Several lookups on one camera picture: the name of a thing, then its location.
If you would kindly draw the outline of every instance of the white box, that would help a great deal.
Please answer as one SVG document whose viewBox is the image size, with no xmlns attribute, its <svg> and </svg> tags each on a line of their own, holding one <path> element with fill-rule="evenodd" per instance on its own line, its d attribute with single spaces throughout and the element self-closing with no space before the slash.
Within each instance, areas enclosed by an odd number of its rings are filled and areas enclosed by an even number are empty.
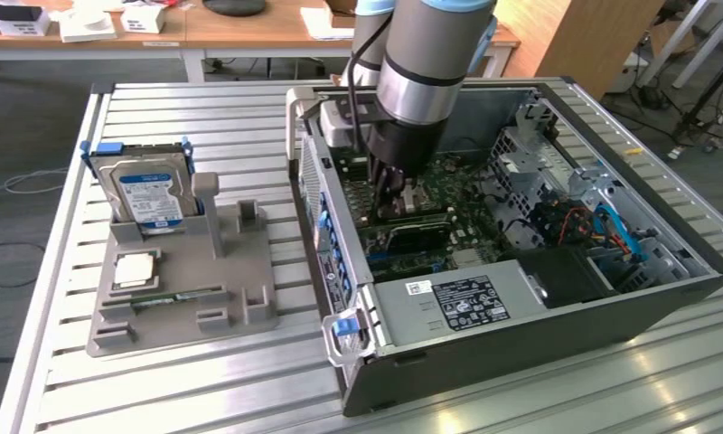
<svg viewBox="0 0 723 434">
<path fill-rule="evenodd" d="M 638 57 L 635 52 L 631 52 L 624 60 L 624 66 L 622 67 L 618 76 L 615 76 L 614 84 L 611 85 L 611 89 L 607 90 L 607 93 L 624 93 L 635 83 L 635 77 L 642 75 L 647 66 L 648 62 L 644 61 L 642 57 Z"/>
<path fill-rule="evenodd" d="M 107 13 L 90 11 L 67 11 L 58 20 L 58 30 L 62 42 L 101 41 L 117 39 L 118 33 Z"/>
<path fill-rule="evenodd" d="M 119 16 L 122 29 L 134 33 L 159 33 L 163 15 L 163 8 L 159 6 L 129 6 Z"/>
<path fill-rule="evenodd" d="M 45 10 L 37 21 L 0 20 L 0 33 L 5 36 L 45 36 L 47 27 L 50 27 L 50 17 Z"/>
</svg>

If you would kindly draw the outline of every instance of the hard drive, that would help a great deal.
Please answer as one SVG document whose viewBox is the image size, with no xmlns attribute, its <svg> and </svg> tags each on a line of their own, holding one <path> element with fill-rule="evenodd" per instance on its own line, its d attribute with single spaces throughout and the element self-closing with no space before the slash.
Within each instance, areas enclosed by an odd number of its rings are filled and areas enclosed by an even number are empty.
<svg viewBox="0 0 723 434">
<path fill-rule="evenodd" d="M 135 222 L 143 234 L 155 235 L 182 229 L 183 217 L 198 215 L 189 142 L 99 143 L 83 159 L 105 190 L 115 222 Z"/>
</svg>

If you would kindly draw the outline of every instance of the sticker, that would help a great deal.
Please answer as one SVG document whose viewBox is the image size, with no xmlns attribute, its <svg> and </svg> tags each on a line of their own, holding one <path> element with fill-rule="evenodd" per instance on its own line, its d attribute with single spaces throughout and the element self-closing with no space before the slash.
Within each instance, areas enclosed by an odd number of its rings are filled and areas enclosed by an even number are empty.
<svg viewBox="0 0 723 434">
<path fill-rule="evenodd" d="M 422 280 L 419 282 L 405 283 L 405 286 L 407 287 L 407 292 L 410 293 L 411 296 L 416 296 L 418 294 L 424 294 L 426 292 L 431 292 L 430 280 Z"/>
<path fill-rule="evenodd" d="M 464 330 L 510 318 L 487 276 L 439 283 L 431 288 L 452 330 Z"/>
<path fill-rule="evenodd" d="M 173 187 L 171 176 L 127 175 L 119 179 L 133 220 L 147 228 L 167 228 L 179 224 L 182 221 L 179 200 L 169 193 Z"/>
<path fill-rule="evenodd" d="M 179 43 L 161 41 L 161 42 L 142 42 L 142 45 L 145 47 L 178 47 Z"/>
</svg>

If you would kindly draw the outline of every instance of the aluminum workbench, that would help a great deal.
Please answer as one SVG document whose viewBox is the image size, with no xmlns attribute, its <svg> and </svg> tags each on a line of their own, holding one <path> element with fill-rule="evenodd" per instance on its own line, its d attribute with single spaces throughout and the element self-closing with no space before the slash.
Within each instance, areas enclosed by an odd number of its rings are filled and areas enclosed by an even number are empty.
<svg viewBox="0 0 723 434">
<path fill-rule="evenodd" d="M 298 84 L 327 83 L 121 84 L 91 95 L 78 141 L 139 144 L 187 136 L 197 170 L 221 176 L 218 201 L 257 198 L 265 205 L 281 323 L 258 335 L 86 355 L 110 208 L 75 154 L 0 434 L 723 432 L 723 288 L 626 344 L 343 418 L 286 174 L 285 92 Z M 723 217 L 579 88 L 560 80 L 551 86 L 723 254 Z M 590 158 L 575 137 L 560 141 L 575 159 Z"/>
</svg>

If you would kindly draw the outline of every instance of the circuit board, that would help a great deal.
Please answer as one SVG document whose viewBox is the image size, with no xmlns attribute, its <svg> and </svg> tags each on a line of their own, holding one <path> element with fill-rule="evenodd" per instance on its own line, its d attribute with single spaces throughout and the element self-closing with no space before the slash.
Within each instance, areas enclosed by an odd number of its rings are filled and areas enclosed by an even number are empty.
<svg viewBox="0 0 723 434">
<path fill-rule="evenodd" d="M 436 154 L 414 188 L 416 212 L 373 223 L 374 191 L 366 180 L 366 157 L 334 149 L 333 159 L 375 281 L 491 263 L 508 250 L 486 206 L 484 201 L 491 199 L 476 187 L 484 166 L 454 153 Z M 407 240 L 401 236 L 406 231 L 414 231 L 414 239 L 401 242 Z"/>
</svg>

